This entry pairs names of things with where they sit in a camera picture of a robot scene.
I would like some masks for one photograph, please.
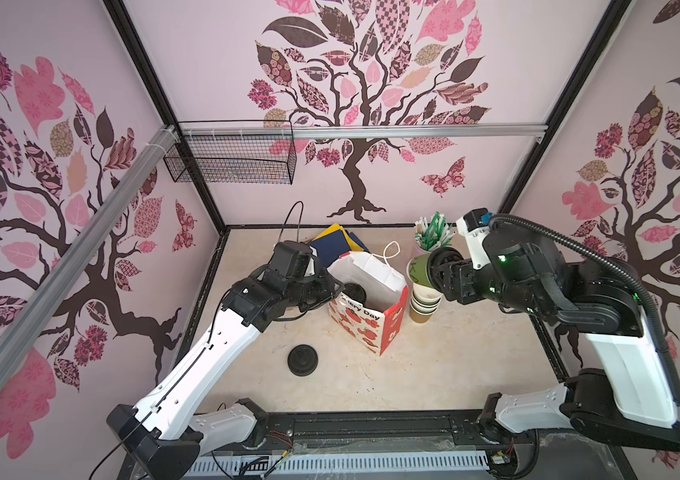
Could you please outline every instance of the table surface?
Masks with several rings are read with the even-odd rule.
[[[414,228],[350,229],[371,252],[381,254],[396,240],[402,252],[390,264],[404,272],[411,258]],[[301,229],[300,239],[321,229]],[[284,239],[295,238],[294,229]],[[220,296],[271,257],[276,230],[232,230],[223,252],[195,341],[209,327]],[[468,249],[456,236],[455,248]],[[308,344],[318,366],[305,377],[287,367],[289,351]],[[507,315],[488,300],[460,305],[442,302],[423,324],[404,315],[402,329],[382,356],[333,322],[322,307],[294,322],[272,322],[234,360],[198,412],[249,397],[267,412],[326,412],[481,408],[493,392],[524,393],[556,385],[529,318]]]

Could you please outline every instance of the aluminum rail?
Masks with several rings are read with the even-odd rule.
[[[172,127],[165,126],[153,136],[149,146],[143,148],[132,168],[126,171],[119,186],[106,198],[39,289],[30,296],[18,318],[1,333],[0,392],[25,360],[28,350],[84,272],[92,255],[112,231],[145,178],[164,158],[164,151],[174,145],[176,138],[173,131]]]
[[[348,127],[290,128],[211,128],[203,122],[180,122],[182,133],[194,135],[284,135],[296,140],[334,138],[416,138],[416,137],[542,137],[546,124],[473,124],[473,125],[380,125]]]

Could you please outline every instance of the white vent grille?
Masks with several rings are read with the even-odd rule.
[[[281,456],[271,456],[268,466],[250,468],[247,475],[259,475]],[[220,466],[231,475],[239,472],[257,456],[218,458]],[[487,456],[482,451],[466,452],[397,452],[397,453],[335,453],[293,455],[282,462],[272,475],[293,473],[377,473],[377,472],[455,472],[488,470]],[[188,477],[222,476],[212,457],[198,458]]]

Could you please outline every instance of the wire basket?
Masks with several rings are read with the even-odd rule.
[[[191,162],[196,162],[206,182],[292,184],[297,164],[292,122],[209,120],[183,123],[195,125],[193,128],[184,125],[182,130],[190,155],[180,153],[185,148],[179,142],[164,157],[175,182],[191,182],[194,175]]]

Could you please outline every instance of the butterfly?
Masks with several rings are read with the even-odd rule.
[[[193,243],[193,226],[196,224],[197,220],[193,219],[191,214],[186,214],[186,209],[180,202],[175,200],[175,212],[177,212],[177,219],[180,220],[180,232],[175,235],[175,239],[172,242],[172,252],[177,252],[181,248],[191,248]]]
[[[463,168],[465,168],[465,157],[462,157],[458,159],[458,161],[454,162],[445,176],[426,175],[420,180],[425,182],[426,185],[431,185],[434,188],[434,192],[441,195],[443,198],[444,192],[449,190],[450,185],[452,187],[457,187],[460,185],[461,187],[465,188],[465,185],[463,185],[465,175],[461,173]]]

